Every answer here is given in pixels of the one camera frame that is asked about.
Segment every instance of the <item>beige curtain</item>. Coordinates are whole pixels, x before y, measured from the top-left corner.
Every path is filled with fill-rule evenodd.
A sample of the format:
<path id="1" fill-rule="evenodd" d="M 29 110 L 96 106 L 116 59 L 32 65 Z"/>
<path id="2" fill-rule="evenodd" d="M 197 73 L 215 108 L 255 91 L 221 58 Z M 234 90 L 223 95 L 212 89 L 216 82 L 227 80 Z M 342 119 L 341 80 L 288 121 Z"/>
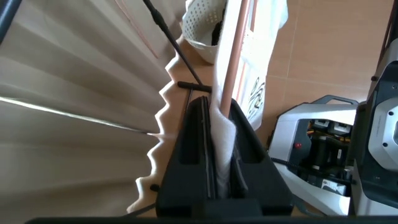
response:
<path id="1" fill-rule="evenodd" d="M 152 3 L 178 37 L 185 1 Z M 0 46 L 2 223 L 124 214 L 174 55 L 142 1 L 23 1 Z"/>

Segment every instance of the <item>tile floor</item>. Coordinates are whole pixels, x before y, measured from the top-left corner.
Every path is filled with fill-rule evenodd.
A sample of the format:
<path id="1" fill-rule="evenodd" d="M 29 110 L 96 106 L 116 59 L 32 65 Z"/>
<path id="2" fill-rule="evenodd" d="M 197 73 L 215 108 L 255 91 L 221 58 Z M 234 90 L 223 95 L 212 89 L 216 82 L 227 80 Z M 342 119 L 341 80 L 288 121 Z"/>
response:
<path id="1" fill-rule="evenodd" d="M 288 0 L 289 20 L 279 31 L 266 81 L 262 126 L 256 131 L 266 143 L 282 111 L 327 94 L 363 101 L 368 94 L 392 0 Z M 180 45 L 198 75 L 211 85 L 213 66 L 183 40 Z M 174 81 L 194 82 L 178 58 L 169 69 Z M 203 93 L 195 91 L 192 99 Z M 188 91 L 173 84 L 163 93 L 169 108 L 160 116 L 164 143 L 153 150 L 157 174 L 142 179 L 159 184 L 177 137 Z M 151 203 L 155 193 L 146 192 Z M 153 216 L 154 211 L 145 216 Z"/>

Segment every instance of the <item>white towel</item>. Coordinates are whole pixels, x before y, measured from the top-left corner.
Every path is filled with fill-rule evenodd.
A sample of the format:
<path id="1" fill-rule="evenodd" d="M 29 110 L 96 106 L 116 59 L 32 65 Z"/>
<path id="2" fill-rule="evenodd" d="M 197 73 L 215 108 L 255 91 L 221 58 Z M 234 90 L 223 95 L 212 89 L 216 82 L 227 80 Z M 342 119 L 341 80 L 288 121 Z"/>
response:
<path id="1" fill-rule="evenodd" d="M 232 151 L 234 147 L 234 140 L 236 135 L 235 125 L 225 118 L 220 112 L 220 101 L 223 90 L 226 71 L 229 64 L 229 57 L 233 39 L 235 35 L 236 24 L 238 23 L 238 14 L 241 7 L 241 1 L 229 0 L 224 16 L 223 30 L 219 42 L 218 55 L 215 63 L 215 75 L 213 81 L 213 95 L 210 106 L 210 122 L 211 122 L 211 137 L 215 146 L 216 154 L 216 171 L 217 171 L 217 187 L 218 195 L 221 198 L 228 197 L 229 194 L 229 165 L 231 162 Z M 261 40 L 255 41 L 254 47 L 251 47 L 253 55 L 258 55 L 256 58 L 242 54 L 242 61 L 250 64 L 255 70 L 256 74 L 262 73 L 261 80 L 264 80 L 267 72 L 269 59 L 276 40 L 276 34 L 280 27 L 282 27 L 287 20 L 287 4 L 286 0 L 258 0 L 256 8 L 256 26 L 254 29 L 255 38 Z M 256 59 L 261 58 L 262 63 L 257 63 Z"/>

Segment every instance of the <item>wooden rod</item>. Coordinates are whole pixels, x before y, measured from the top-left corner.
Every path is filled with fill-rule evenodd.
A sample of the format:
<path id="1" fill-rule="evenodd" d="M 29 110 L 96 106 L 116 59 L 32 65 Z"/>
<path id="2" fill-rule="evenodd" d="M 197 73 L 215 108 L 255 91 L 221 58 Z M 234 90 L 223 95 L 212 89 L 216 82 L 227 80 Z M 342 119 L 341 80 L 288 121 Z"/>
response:
<path id="1" fill-rule="evenodd" d="M 242 0 L 241 9 L 239 10 L 238 24 L 232 45 L 231 55 L 229 56 L 229 64 L 226 71 L 223 95 L 221 97 L 220 111 L 225 117 L 229 117 L 229 109 L 231 107 L 232 92 L 234 89 L 236 72 L 238 71 L 239 58 L 241 56 L 242 44 L 244 39 L 244 31 L 248 23 L 250 8 L 250 0 Z"/>

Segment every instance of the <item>laundry basket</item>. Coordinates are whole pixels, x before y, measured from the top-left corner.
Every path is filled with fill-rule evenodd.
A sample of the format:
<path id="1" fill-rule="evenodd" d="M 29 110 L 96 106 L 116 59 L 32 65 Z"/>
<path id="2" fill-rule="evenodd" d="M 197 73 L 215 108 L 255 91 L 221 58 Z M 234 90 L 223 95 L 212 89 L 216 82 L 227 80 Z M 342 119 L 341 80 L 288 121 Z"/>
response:
<path id="1" fill-rule="evenodd" d="M 182 35 L 207 62 L 214 63 L 218 45 L 211 46 L 211 34 L 223 18 L 226 0 L 194 0 L 182 21 Z"/>

